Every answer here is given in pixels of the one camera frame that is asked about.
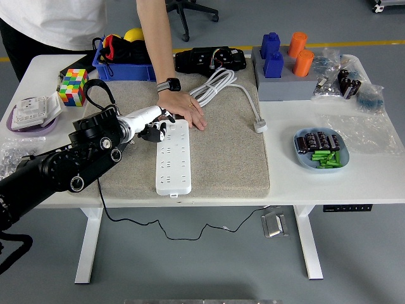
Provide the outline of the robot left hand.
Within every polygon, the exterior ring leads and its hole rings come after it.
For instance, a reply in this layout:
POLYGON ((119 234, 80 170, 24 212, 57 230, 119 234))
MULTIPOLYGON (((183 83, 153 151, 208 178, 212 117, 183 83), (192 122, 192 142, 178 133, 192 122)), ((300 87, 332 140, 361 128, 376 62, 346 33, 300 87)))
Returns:
POLYGON ((143 108, 134 111, 127 116, 118 115, 117 119, 123 134, 121 143, 129 143, 136 134, 143 131, 147 125, 151 124, 160 116, 164 116, 168 118, 171 123, 175 123, 172 114, 160 106, 143 108))

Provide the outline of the person's left hand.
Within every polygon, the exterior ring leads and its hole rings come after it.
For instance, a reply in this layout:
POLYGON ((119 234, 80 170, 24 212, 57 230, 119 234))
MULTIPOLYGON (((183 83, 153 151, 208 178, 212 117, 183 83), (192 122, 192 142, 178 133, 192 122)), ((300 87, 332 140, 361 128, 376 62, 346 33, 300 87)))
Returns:
POLYGON ((157 105, 172 114, 183 117, 188 122, 189 127, 196 127, 199 130, 204 130, 207 127, 208 123, 200 104, 187 92, 161 91, 158 93, 157 105))

